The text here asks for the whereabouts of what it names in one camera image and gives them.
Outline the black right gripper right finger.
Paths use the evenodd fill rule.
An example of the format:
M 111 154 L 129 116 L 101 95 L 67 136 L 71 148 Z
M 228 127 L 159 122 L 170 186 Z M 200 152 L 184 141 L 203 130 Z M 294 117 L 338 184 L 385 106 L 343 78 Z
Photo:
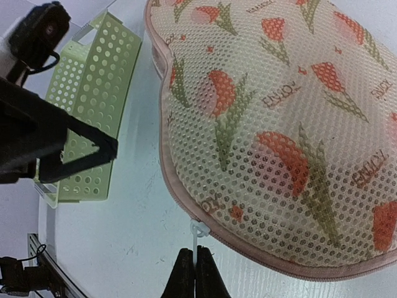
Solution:
M 211 251 L 204 246 L 197 247 L 195 296 L 197 298 L 231 298 Z

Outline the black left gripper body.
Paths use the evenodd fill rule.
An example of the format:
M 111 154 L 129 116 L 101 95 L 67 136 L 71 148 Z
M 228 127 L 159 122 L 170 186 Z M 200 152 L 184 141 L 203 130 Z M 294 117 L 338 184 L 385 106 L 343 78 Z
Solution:
M 35 176 L 36 161 L 63 148 L 69 115 L 1 79 L 1 183 Z

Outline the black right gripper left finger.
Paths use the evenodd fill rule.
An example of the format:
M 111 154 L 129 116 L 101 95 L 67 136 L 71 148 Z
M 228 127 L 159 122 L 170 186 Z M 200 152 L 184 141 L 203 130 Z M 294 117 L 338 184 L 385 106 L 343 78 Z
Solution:
M 169 276 L 161 298 L 194 298 L 195 269 L 193 251 L 182 248 Z

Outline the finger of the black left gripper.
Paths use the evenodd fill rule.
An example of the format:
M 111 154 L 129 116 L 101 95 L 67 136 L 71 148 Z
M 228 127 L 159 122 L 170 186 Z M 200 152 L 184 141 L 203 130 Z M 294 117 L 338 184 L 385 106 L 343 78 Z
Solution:
M 65 134 L 61 146 L 40 158 L 41 183 L 55 183 L 116 159 L 117 139 L 71 115 L 65 115 L 61 123 L 66 126 L 61 129 Z

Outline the floral mesh laundry bag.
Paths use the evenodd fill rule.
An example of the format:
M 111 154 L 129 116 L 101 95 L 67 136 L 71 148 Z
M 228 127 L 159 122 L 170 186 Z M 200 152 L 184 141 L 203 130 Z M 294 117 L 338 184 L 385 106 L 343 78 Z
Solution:
M 148 1 L 176 202 L 310 281 L 396 264 L 396 56 L 331 1 Z

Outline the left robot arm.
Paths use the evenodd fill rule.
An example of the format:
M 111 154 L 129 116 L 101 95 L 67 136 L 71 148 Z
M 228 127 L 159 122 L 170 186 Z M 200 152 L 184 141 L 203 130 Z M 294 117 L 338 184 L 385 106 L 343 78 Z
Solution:
M 12 55 L 9 39 L 20 22 L 17 19 L 1 37 L 1 183 L 35 176 L 42 183 L 54 183 L 116 159 L 116 139 L 17 85 L 25 65 Z M 69 131 L 91 141 L 97 150 L 62 162 Z

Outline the green perforated plastic basket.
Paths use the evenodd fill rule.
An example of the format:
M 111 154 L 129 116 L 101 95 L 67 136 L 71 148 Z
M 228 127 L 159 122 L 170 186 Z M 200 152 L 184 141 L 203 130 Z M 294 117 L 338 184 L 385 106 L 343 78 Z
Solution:
M 141 38 L 104 11 L 62 49 L 46 101 L 85 124 L 117 138 Z M 112 164 L 35 188 L 51 208 L 60 203 L 107 199 Z

